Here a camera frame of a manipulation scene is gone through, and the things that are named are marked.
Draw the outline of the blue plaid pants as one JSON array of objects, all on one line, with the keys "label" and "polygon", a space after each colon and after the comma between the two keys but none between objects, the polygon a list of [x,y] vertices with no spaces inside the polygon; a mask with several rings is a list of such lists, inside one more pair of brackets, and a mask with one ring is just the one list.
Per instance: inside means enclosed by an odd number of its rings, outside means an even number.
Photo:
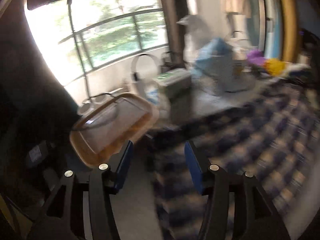
[{"label": "blue plaid pants", "polygon": [[283,218],[293,215],[319,158],[319,118],[304,87],[282,80],[240,107],[149,135],[164,239],[196,239],[203,220],[206,198],[191,180],[186,141],[229,173],[252,171]]}]

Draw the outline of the brown lidded food container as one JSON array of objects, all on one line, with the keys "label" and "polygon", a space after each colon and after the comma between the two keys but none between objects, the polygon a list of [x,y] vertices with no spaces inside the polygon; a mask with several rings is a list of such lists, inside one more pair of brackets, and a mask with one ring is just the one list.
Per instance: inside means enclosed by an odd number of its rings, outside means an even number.
[{"label": "brown lidded food container", "polygon": [[79,159],[95,168],[117,154],[125,141],[139,141],[158,118],[155,105],[136,94],[123,93],[77,121],[69,139]]}]

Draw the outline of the white perforated plastic basket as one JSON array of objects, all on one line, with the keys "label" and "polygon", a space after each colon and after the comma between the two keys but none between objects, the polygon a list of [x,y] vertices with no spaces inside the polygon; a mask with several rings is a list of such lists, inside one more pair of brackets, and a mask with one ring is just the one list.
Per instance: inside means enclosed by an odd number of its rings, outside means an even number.
[{"label": "white perforated plastic basket", "polygon": [[245,72],[247,51],[214,38],[199,50],[194,71],[201,88],[211,94],[252,89],[254,79]]}]

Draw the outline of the yellow duck plastic bag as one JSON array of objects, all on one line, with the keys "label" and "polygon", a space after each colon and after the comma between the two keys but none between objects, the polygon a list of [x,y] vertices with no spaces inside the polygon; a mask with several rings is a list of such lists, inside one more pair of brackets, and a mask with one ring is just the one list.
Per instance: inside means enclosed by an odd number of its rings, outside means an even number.
[{"label": "yellow duck plastic bag", "polygon": [[264,68],[270,76],[280,76],[286,69],[286,63],[278,59],[267,59]]}]

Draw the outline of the green white milk carton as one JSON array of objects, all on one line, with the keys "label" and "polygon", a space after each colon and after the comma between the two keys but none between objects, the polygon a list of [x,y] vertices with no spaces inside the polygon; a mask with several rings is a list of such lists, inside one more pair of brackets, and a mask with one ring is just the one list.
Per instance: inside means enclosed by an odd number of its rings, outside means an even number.
[{"label": "green white milk carton", "polygon": [[192,78],[190,72],[177,68],[153,78],[158,92],[159,109],[172,124],[181,124],[192,110]]}]

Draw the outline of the purple cloth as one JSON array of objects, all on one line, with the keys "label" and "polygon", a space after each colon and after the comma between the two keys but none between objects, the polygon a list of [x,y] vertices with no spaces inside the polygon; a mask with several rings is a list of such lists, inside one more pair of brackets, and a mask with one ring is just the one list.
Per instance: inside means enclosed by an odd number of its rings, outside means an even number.
[{"label": "purple cloth", "polygon": [[252,50],[247,53],[247,62],[249,65],[255,65],[262,67],[266,61],[264,54],[262,51],[259,50]]}]

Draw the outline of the balcony metal railing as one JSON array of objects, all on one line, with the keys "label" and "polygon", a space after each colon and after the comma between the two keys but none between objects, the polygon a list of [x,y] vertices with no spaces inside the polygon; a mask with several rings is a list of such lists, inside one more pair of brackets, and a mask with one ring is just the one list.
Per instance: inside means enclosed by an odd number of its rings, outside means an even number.
[{"label": "balcony metal railing", "polygon": [[161,8],[145,8],[101,20],[58,42],[71,43],[77,58],[73,80],[137,53],[166,47],[167,27]]}]

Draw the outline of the white tissue paper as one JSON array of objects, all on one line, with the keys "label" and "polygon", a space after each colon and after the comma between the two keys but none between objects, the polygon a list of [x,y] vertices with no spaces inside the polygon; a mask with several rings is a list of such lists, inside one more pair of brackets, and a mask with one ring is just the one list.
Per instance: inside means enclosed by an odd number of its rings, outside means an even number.
[{"label": "white tissue paper", "polygon": [[199,15],[186,15],[177,24],[185,28],[184,60],[193,63],[199,50],[210,42],[210,30]]}]

